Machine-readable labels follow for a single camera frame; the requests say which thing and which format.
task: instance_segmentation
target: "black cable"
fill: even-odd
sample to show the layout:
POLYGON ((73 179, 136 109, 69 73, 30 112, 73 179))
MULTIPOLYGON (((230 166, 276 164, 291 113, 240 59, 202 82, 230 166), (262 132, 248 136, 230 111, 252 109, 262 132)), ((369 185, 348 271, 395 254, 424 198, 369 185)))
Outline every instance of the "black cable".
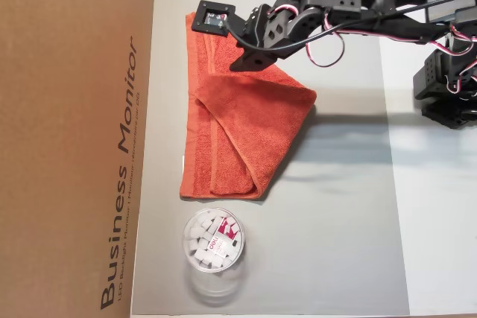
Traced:
POLYGON ((242 45, 242 46, 244 46, 248 49, 255 50, 255 51, 275 52, 275 51, 284 51, 284 50, 290 50, 290 49, 293 49, 293 48, 299 48, 300 46, 303 46, 308 42, 312 42, 312 41, 320 39, 320 38, 322 38, 326 35, 333 34, 334 32, 336 32, 338 30, 341 30, 341 29, 344 29, 344 28, 348 28, 349 26, 360 25, 360 24, 364 24, 366 22, 372 22, 372 21, 381 21, 381 20, 386 20, 386 19, 392 19, 396 16, 404 15, 404 14, 407 14, 407 13, 412 13, 414 11, 418 11, 418 10, 422 10, 422 9, 427 9, 428 7, 434 7, 435 5, 444 4, 444 3, 447 3, 449 1, 454 1, 454 0, 434 0, 434 1, 431 1, 429 3, 409 7, 408 9, 397 10, 397 11, 394 11, 393 13, 391 13, 391 14, 371 16, 368 19, 350 20, 348 22, 343 22, 341 24, 335 25, 332 28, 330 28, 328 30, 325 30, 325 31, 322 31, 319 34, 316 34, 314 36, 308 37, 308 38, 300 40, 298 42, 294 42, 293 44, 290 44, 290 45, 280 46, 280 47, 277 47, 277 48, 260 48, 258 46, 249 44, 248 42, 243 40, 238 34, 236 34, 230 28, 229 23, 227 22, 227 20, 224 21, 224 24, 225 24, 225 27, 227 28, 227 30, 230 32, 230 34, 237 40, 237 42, 240 45, 242 45))
POLYGON ((337 63, 339 63, 341 61, 341 59, 343 58, 344 56, 344 52, 346 51, 346 44, 344 42, 344 39, 343 37, 340 35, 340 34, 336 34, 339 36, 340 40, 341 40, 341 44, 343 44, 343 47, 341 48, 341 54, 340 54, 340 57, 338 59, 336 59, 335 61, 333 61, 332 63, 329 63, 327 65, 320 65, 319 63, 317 63, 315 61, 315 59, 313 58, 313 56, 309 53, 309 59, 312 61, 312 63, 318 67, 321 67, 322 69, 327 69, 331 66, 334 66, 336 65, 337 63))

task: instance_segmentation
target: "folded towel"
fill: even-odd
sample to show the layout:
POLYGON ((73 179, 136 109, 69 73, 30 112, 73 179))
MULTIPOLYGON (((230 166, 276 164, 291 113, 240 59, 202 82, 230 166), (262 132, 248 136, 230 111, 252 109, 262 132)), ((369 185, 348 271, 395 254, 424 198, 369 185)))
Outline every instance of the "folded towel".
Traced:
POLYGON ((316 99, 275 65, 235 73, 243 50, 191 30, 186 17, 189 113, 182 197, 259 198, 316 99))

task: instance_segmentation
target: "white table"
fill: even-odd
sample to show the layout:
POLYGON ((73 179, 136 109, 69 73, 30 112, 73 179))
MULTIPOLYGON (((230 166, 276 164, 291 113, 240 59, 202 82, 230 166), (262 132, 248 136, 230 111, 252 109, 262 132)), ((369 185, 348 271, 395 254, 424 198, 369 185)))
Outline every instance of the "white table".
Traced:
POLYGON ((474 313, 477 132, 413 115, 412 77, 432 47, 380 46, 411 315, 474 313))

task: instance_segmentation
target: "cardboard box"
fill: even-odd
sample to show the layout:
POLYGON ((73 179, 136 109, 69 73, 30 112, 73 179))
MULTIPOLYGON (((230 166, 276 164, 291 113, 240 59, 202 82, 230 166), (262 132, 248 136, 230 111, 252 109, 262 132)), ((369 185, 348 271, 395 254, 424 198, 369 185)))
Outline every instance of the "cardboard box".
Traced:
POLYGON ((128 317, 154 0, 0 0, 0 316, 128 317))

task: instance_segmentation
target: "black plastic bracket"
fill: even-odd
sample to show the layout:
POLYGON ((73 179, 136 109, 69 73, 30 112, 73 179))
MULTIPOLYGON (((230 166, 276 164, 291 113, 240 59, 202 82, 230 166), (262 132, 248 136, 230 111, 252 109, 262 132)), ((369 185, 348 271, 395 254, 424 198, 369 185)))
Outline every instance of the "black plastic bracket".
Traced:
POLYGON ((451 130, 457 130, 469 121, 477 120, 477 104, 468 104, 459 99, 437 100, 424 107, 422 114, 451 130))
POLYGON ((223 19, 228 19, 235 14, 235 11, 236 7, 234 5, 201 0, 197 11, 195 12, 192 30, 199 33, 227 36, 229 31, 223 23, 220 25, 220 20, 218 24, 207 24, 206 21, 211 19, 212 14, 221 16, 223 19))

